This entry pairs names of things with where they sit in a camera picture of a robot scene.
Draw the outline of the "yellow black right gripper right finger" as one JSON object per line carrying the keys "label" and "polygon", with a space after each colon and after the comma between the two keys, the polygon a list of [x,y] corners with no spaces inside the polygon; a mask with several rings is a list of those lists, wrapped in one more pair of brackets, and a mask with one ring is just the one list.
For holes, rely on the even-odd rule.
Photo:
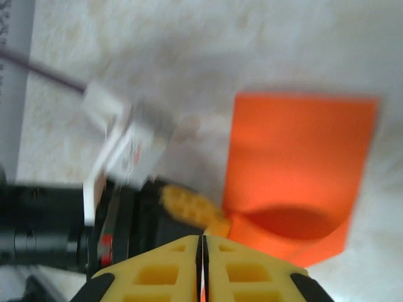
{"label": "yellow black right gripper right finger", "polygon": [[304,268],[214,235],[203,273],[203,302],[334,302]]}

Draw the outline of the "orange paper sheet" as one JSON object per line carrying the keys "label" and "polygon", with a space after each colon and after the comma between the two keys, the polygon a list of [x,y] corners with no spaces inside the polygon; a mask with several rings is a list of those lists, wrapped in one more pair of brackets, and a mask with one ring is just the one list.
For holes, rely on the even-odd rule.
{"label": "orange paper sheet", "polygon": [[304,268],[344,250],[379,99],[240,92],[222,208],[227,239]]}

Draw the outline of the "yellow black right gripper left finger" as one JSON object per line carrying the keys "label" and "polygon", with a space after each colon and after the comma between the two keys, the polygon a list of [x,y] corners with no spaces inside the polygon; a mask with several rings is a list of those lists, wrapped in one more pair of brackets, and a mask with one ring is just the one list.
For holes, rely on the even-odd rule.
{"label": "yellow black right gripper left finger", "polygon": [[197,235],[98,271],[71,302],[200,302]]}

